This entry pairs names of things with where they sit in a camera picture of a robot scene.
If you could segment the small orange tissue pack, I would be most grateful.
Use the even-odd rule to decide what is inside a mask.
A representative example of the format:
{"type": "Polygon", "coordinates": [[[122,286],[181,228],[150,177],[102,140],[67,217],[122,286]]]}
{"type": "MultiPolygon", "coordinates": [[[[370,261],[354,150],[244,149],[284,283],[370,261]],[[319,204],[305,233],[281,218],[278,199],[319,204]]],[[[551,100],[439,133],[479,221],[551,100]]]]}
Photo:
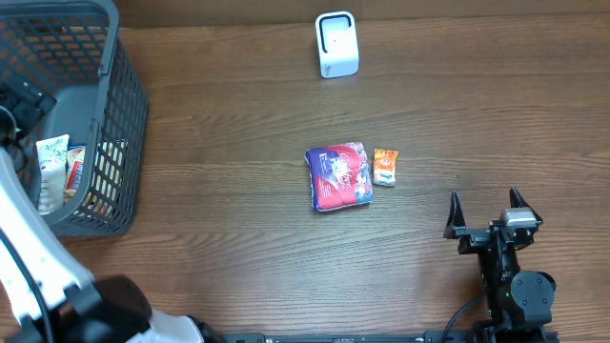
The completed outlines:
{"type": "Polygon", "coordinates": [[[375,149],[373,183],[393,187],[396,184],[398,151],[375,149]]]}

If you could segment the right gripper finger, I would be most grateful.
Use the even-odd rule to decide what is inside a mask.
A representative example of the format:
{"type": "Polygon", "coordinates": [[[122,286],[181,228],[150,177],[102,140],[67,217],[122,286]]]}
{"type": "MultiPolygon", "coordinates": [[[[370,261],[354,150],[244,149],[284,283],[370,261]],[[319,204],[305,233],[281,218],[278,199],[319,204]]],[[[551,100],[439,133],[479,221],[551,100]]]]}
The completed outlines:
{"type": "Polygon", "coordinates": [[[536,225],[536,227],[543,223],[543,219],[529,206],[529,204],[525,201],[525,199],[522,197],[522,195],[519,193],[519,191],[516,187],[512,187],[510,189],[509,197],[510,197],[510,205],[511,205],[510,208],[528,207],[533,211],[534,215],[536,216],[536,218],[538,220],[538,224],[536,225]]]}
{"type": "Polygon", "coordinates": [[[460,206],[458,193],[452,192],[450,212],[444,229],[443,237],[446,239],[459,239],[466,230],[466,223],[460,206]]]}

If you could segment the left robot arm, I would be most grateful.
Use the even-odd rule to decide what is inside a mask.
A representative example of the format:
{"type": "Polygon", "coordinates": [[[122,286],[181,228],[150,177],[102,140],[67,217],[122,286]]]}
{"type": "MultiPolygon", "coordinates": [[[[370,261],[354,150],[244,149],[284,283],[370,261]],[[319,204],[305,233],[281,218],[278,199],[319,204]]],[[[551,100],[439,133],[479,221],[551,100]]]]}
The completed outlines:
{"type": "Polygon", "coordinates": [[[13,342],[220,342],[207,323],[154,310],[126,276],[95,280],[57,240],[18,179],[9,147],[53,106],[26,80],[1,83],[1,282],[13,342]]]}

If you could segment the purple red soft package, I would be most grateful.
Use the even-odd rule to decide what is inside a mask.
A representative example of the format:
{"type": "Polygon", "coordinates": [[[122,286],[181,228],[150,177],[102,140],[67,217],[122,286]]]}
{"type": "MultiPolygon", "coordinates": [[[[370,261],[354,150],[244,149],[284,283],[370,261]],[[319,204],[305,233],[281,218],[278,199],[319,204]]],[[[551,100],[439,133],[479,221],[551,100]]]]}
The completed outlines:
{"type": "Polygon", "coordinates": [[[374,191],[367,153],[360,141],[308,149],[312,207],[316,212],[368,205],[374,191]]]}

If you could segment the white floral pouch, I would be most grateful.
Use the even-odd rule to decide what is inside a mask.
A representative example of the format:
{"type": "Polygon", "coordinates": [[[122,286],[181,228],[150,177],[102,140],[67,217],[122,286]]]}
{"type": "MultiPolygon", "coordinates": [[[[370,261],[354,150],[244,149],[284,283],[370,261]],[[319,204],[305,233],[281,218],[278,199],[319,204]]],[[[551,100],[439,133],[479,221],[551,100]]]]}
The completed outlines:
{"type": "Polygon", "coordinates": [[[69,139],[68,134],[63,134],[36,142],[41,175],[37,209],[41,214],[54,212],[64,204],[69,139]]]}

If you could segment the yellow snack bag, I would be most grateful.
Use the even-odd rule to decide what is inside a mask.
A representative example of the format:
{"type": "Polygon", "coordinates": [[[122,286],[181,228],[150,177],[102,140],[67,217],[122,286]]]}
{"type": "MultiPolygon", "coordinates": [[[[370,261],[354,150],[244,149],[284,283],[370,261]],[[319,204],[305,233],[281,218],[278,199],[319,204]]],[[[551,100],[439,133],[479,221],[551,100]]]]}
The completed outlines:
{"type": "MultiPolygon", "coordinates": [[[[122,176],[119,168],[123,164],[124,154],[121,149],[126,149],[127,146],[128,142],[125,139],[118,140],[116,143],[104,141],[99,144],[99,148],[102,152],[105,152],[110,159],[106,159],[99,153],[96,154],[97,162],[102,165],[103,174],[102,176],[95,176],[91,184],[97,192],[110,198],[112,201],[117,199],[116,187],[120,186],[122,183],[122,176]]],[[[85,154],[86,147],[84,145],[68,148],[68,170],[63,193],[65,204],[72,199],[78,190],[83,175],[85,154]]],[[[83,205],[89,210],[99,212],[103,215],[106,215],[107,211],[112,209],[112,205],[107,200],[103,200],[91,192],[87,195],[83,205]]]]}

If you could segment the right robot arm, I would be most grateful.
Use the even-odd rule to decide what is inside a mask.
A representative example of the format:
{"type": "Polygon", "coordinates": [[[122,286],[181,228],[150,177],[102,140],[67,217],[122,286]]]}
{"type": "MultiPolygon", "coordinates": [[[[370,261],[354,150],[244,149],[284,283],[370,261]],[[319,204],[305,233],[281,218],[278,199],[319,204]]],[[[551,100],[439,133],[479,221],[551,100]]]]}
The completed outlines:
{"type": "Polygon", "coordinates": [[[510,207],[486,228],[469,229],[458,194],[451,195],[450,212],[443,237],[458,241],[460,254],[475,254],[483,293],[464,304],[445,326],[442,342],[557,342],[544,326],[552,321],[557,283],[546,272],[524,271],[517,252],[535,242],[543,219],[516,188],[511,188],[510,207]],[[469,332],[452,331],[457,320],[479,301],[486,300],[488,320],[469,332]]]}

